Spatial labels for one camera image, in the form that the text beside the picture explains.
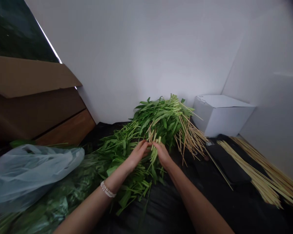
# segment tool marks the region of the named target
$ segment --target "wrist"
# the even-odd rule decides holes
[[[166,171],[169,171],[172,170],[175,165],[175,162],[172,159],[170,159],[168,162],[165,163],[163,167]]]
[[[129,157],[122,163],[123,169],[127,175],[129,175],[136,167],[136,164]]]

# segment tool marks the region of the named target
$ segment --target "pile of greens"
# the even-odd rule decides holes
[[[52,233],[100,182],[110,176],[130,155],[137,143],[146,139],[162,142],[171,149],[175,143],[183,156],[188,148],[193,157],[203,151],[203,134],[192,125],[193,110],[179,102],[176,95],[169,100],[140,102],[131,122],[112,136],[102,138],[102,146],[85,156],[83,162],[36,204],[24,212],[0,216],[0,233]],[[164,169],[157,150],[145,157],[127,177],[114,202],[119,215],[131,202],[145,197],[152,183],[164,184]]]

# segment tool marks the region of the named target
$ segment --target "forearm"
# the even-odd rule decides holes
[[[105,186],[117,193],[126,177],[131,173],[129,161],[121,164],[105,181]],[[86,200],[84,200],[56,229],[55,234],[88,233],[97,224],[112,198],[107,196],[99,186]]]
[[[172,162],[167,167],[197,233],[234,233],[223,217]]]

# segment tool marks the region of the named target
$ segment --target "hand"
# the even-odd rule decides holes
[[[147,156],[147,154],[151,151],[150,149],[147,149],[147,147],[151,145],[152,143],[143,140],[140,141],[138,145],[133,149],[129,157],[126,159],[130,172],[132,172],[141,161],[141,159]]]
[[[156,142],[153,142],[153,145],[157,148],[157,153],[159,156],[159,160],[161,165],[167,170],[167,167],[170,166],[174,161],[169,156],[169,153],[163,143],[160,143],[160,145]]]

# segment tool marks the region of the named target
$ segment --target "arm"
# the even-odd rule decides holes
[[[151,143],[140,141],[130,156],[105,180],[105,186],[117,193],[126,177],[134,170],[143,156],[148,153]],[[99,219],[112,202],[101,186],[86,198],[55,230],[54,234],[88,233],[98,223]]]
[[[163,144],[153,143],[160,163],[168,172],[189,213],[197,233],[234,233],[213,205],[183,174]]]

